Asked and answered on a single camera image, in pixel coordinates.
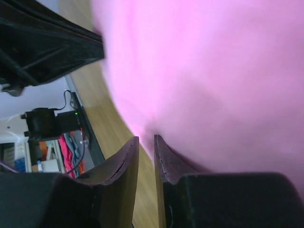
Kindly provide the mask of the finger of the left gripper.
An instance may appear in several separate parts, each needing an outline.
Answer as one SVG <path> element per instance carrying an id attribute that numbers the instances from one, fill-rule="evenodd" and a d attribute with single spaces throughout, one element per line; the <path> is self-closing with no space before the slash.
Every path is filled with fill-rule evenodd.
<path id="1" fill-rule="evenodd" d="M 36 0 L 0 2 L 0 82 L 47 84 L 105 57 L 102 37 Z"/>

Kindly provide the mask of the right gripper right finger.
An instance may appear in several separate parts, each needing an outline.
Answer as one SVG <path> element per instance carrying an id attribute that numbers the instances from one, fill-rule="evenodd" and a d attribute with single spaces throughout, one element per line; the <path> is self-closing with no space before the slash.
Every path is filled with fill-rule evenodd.
<path id="1" fill-rule="evenodd" d="M 159 227 L 301 228 L 304 203 L 275 172 L 198 172 L 154 137 Z"/>

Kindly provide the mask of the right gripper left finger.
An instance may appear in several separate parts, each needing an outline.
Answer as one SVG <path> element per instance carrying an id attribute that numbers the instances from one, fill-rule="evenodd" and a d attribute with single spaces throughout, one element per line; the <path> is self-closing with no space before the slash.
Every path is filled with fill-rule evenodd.
<path id="1" fill-rule="evenodd" d="M 62 173 L 2 173 L 3 228 L 129 228 L 139 166 L 139 139 L 76 179 Z"/>

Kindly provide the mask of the pink t shirt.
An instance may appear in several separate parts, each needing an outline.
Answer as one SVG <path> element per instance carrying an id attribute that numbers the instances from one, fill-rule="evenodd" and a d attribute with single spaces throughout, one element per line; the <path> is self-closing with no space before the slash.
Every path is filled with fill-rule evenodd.
<path id="1" fill-rule="evenodd" d="M 304 193 L 301 0 L 94 0 L 121 118 L 196 168 L 275 171 Z"/>

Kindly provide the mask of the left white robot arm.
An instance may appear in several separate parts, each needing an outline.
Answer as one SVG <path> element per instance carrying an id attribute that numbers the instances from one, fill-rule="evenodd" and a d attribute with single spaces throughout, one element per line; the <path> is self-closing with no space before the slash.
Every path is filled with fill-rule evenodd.
<path id="1" fill-rule="evenodd" d="M 102 37 L 35 0 L 0 3 L 0 83 L 18 97 L 105 57 Z M 0 123 L 3 143 L 47 141 L 80 129 L 75 113 L 36 108 Z"/>

